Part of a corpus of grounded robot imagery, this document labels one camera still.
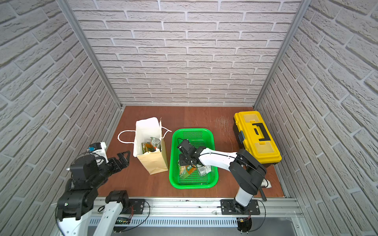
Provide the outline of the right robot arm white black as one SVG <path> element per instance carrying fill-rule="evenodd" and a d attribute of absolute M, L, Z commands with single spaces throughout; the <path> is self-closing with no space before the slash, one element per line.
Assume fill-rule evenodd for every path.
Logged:
<path fill-rule="evenodd" d="M 222 152 L 207 147 L 195 147 L 183 140 L 177 149 L 181 166 L 214 166 L 230 171 L 239 185 L 234 201 L 238 207 L 246 208 L 261 188 L 271 188 L 266 168 L 247 150 Z"/>

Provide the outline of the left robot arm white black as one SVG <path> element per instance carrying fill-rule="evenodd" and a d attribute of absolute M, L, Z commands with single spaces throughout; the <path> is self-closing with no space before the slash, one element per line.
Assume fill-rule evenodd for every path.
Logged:
<path fill-rule="evenodd" d="M 129 166 L 130 151 L 105 159 L 97 153 L 86 152 L 71 166 L 71 178 L 57 202 L 55 218 L 63 236 L 86 236 L 98 189 L 108 178 Z M 127 191 L 114 190 L 105 199 L 104 215 L 95 235 L 109 236 L 121 213 L 133 211 Z"/>

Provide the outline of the orange green condiment packet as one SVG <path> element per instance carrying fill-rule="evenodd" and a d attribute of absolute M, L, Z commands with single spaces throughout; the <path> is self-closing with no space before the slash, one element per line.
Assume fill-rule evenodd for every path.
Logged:
<path fill-rule="evenodd" d="M 189 177 L 194 171 L 196 170 L 196 167 L 193 165 L 188 165 L 188 166 L 179 166 L 179 176 L 180 178 L 186 179 Z"/>

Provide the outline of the green white condiment packet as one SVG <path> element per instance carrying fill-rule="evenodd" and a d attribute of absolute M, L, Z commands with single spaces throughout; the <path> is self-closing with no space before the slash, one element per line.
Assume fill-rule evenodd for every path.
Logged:
<path fill-rule="evenodd" d="M 197 171 L 200 176 L 205 176 L 212 171 L 211 166 L 198 166 Z"/>

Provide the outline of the white pipe elbow fitting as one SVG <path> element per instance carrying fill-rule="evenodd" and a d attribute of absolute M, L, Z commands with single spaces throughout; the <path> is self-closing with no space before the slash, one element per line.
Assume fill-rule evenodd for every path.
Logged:
<path fill-rule="evenodd" d="M 271 182 L 266 179 L 263 179 L 261 183 L 261 188 L 271 188 L 271 187 L 272 187 Z"/>

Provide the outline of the brown paper bag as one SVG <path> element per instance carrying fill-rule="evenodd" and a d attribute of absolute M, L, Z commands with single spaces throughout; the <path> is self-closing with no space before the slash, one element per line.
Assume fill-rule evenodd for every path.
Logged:
<path fill-rule="evenodd" d="M 136 122 L 133 156 L 136 157 L 149 174 L 168 171 L 164 137 L 170 132 L 156 117 Z"/>

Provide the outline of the green condiment packet top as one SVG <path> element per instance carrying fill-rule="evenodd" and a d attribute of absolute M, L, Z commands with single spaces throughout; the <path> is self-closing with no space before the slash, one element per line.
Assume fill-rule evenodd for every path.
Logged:
<path fill-rule="evenodd" d="M 146 141 L 141 144 L 142 153 L 155 152 L 156 150 L 161 150 L 161 141 L 158 138 L 152 137 L 151 140 Z"/>

